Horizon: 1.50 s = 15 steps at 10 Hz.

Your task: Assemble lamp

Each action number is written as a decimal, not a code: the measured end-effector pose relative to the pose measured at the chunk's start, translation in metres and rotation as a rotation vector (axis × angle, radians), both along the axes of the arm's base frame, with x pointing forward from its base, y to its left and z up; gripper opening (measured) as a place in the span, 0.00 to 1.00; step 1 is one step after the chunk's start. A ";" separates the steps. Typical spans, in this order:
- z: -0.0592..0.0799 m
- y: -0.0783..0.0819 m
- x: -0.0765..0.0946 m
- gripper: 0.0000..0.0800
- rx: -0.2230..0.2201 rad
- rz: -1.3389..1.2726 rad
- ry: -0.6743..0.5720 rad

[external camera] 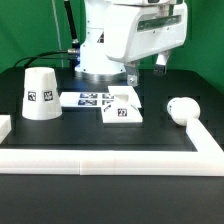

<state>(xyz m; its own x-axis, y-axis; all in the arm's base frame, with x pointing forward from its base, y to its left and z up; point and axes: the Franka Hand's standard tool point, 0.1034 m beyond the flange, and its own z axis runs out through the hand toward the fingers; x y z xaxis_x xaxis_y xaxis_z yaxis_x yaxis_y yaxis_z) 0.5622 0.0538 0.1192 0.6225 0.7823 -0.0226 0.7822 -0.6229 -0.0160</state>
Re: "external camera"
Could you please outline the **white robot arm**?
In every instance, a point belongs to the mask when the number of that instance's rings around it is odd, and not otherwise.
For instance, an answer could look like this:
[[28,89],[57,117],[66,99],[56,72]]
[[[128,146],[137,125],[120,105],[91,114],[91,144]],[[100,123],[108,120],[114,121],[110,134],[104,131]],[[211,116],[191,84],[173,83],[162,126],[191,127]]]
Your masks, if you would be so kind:
[[172,49],[184,44],[185,0],[84,0],[86,38],[78,77],[100,82],[139,82],[139,61],[155,55],[156,75],[166,73]]

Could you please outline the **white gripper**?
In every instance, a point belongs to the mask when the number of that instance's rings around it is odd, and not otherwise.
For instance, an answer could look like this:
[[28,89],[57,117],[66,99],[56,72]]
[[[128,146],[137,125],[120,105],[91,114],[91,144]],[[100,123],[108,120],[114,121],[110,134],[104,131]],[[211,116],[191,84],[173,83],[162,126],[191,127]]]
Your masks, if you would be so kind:
[[165,75],[170,49],[181,46],[187,33],[187,5],[130,6],[110,5],[104,17],[106,56],[124,65],[127,84],[137,86],[139,71],[135,61],[158,54],[155,75]]

